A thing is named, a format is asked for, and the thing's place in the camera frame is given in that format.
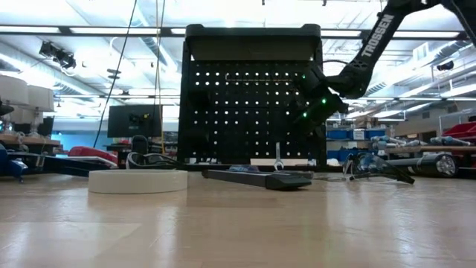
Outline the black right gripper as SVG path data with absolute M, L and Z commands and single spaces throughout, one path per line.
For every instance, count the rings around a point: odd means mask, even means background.
M 293 78 L 295 114 L 293 127 L 302 135 L 311 135 L 335 113 L 347 113 L 349 105 L 328 87 L 319 65 L 308 63 Z

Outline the black office chair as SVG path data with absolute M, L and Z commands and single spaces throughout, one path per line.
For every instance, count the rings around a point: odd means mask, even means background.
M 134 153 L 147 154 L 149 152 L 149 140 L 143 135 L 134 135 L 131 139 L 131 151 Z

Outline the red plastic tool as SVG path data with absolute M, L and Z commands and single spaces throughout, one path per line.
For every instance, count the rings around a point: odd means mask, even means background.
M 114 163 L 115 165 L 118 163 L 118 158 L 115 154 L 94 147 L 74 146 L 68 151 L 68 156 L 98 157 Z

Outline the silver black spirit level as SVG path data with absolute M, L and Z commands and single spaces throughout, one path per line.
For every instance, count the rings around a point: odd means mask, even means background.
M 206 179 L 252 185 L 273 191 L 293 191 L 312 184 L 311 179 L 289 173 L 204 170 L 202 175 Z

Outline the black flashlight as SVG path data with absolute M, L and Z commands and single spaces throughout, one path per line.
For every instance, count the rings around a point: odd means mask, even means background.
M 416 176 L 455 177 L 459 171 L 455 158 L 447 153 L 430 154 L 420 158 L 388 160 L 400 171 Z

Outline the blue bin shelf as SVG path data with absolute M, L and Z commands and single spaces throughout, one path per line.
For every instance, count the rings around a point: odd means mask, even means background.
M 327 158 L 343 162 L 350 154 L 377 154 L 372 137 L 384 136 L 384 129 L 331 129 L 327 130 Z

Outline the white lamp shade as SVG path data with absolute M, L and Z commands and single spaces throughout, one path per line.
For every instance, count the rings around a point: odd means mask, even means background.
M 28 85 L 28 100 L 29 106 L 40 112 L 54 111 L 54 94 L 48 88 Z
M 16 77 L 0 75 L 0 99 L 15 105 L 28 105 L 28 85 Z

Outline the black aluminium table frame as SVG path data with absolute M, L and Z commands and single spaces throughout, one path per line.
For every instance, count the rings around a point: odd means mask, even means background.
M 244 172 L 275 172 L 275 169 L 272 165 L 181 165 L 181 164 L 171 164 L 166 162 L 159 162 L 155 165 L 139 165 L 139 164 L 126 164 L 121 166 L 122 169 L 151 169 L 151 170 L 186 170 L 186 171 L 204 171 L 204 170 L 235 170 L 235 171 L 244 171 Z M 459 171 L 455 177 L 452 178 L 464 178 L 464 179 L 476 179 L 476 167 L 458 167 Z M 308 166 L 308 165 L 294 165 L 294 166 L 285 166 L 283 170 L 302 170 L 302 171 L 312 171 L 319 173 L 337 173 L 343 172 L 343 174 L 351 173 L 351 167 L 344 166 Z

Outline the white tape roll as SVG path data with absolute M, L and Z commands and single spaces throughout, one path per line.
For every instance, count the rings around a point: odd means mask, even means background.
M 159 194 L 186 190 L 184 170 L 96 170 L 89 173 L 89 192 L 97 194 Z

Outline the wooden workbench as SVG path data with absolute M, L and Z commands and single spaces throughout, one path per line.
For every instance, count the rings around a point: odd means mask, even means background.
M 395 147 L 386 148 L 388 154 L 399 153 L 421 153 L 421 152 L 452 152 L 457 154 L 473 153 L 476 154 L 476 146 L 416 146 L 416 147 Z
M 17 135 L 0 134 L 0 143 L 7 149 L 28 151 L 29 153 L 47 153 L 54 155 L 63 149 L 60 141 L 49 138 L 20 137 Z

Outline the black pegboard tool cart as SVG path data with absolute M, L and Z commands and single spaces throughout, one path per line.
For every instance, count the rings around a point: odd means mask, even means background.
M 218 28 L 200 24 L 185 29 L 178 159 L 215 159 L 221 164 L 248 164 L 274 159 L 280 142 L 284 159 L 327 162 L 324 128 L 296 133 L 290 105 L 293 78 L 308 63 L 322 63 L 321 27 Z M 186 107 L 190 90 L 206 89 L 207 110 Z

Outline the black monitor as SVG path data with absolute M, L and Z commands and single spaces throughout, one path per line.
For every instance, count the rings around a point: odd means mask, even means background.
M 159 137 L 161 131 L 160 105 L 140 104 L 109 108 L 107 126 L 109 138 L 131 138 L 135 135 Z

